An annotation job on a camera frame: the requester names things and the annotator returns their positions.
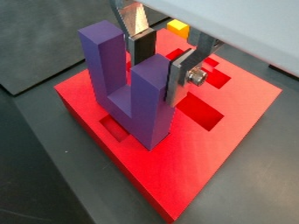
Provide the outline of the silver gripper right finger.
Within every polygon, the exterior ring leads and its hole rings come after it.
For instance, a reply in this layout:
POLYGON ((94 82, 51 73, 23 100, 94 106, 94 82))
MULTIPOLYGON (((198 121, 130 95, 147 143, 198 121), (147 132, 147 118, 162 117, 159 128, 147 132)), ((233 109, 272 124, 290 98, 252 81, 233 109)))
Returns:
POLYGON ((202 70, 202 63, 218 47, 218 40, 201 31, 197 48, 190 48, 171 61, 165 98, 171 107, 187 96, 190 85, 198 87, 207 80, 209 75, 202 70))

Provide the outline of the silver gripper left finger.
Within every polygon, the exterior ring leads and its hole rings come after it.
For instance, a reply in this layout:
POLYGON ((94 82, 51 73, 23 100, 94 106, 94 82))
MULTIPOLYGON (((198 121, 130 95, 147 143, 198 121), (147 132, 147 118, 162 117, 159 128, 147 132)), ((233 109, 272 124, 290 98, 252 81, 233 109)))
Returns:
POLYGON ((145 6, 135 0, 110 0, 126 34, 126 47, 135 66, 155 55, 157 30, 149 25, 145 6))

